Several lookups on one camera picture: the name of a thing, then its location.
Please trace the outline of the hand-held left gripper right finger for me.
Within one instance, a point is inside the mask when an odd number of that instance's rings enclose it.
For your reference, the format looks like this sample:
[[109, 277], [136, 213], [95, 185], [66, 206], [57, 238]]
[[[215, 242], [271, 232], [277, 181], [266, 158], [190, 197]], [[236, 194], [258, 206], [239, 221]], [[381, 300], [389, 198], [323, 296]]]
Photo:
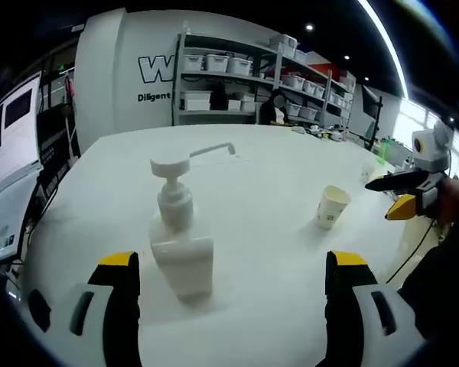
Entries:
[[356, 253], [327, 253], [324, 293], [327, 347], [319, 366], [405, 366], [425, 342], [414, 310]]

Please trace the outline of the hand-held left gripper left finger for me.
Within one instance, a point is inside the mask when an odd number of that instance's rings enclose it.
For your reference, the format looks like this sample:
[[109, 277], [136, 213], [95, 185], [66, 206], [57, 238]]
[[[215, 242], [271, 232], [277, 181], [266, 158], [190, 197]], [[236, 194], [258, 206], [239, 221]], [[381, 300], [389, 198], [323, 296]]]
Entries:
[[137, 252], [102, 258], [86, 283], [54, 306], [27, 297], [36, 337], [59, 366], [138, 366], [140, 270]]

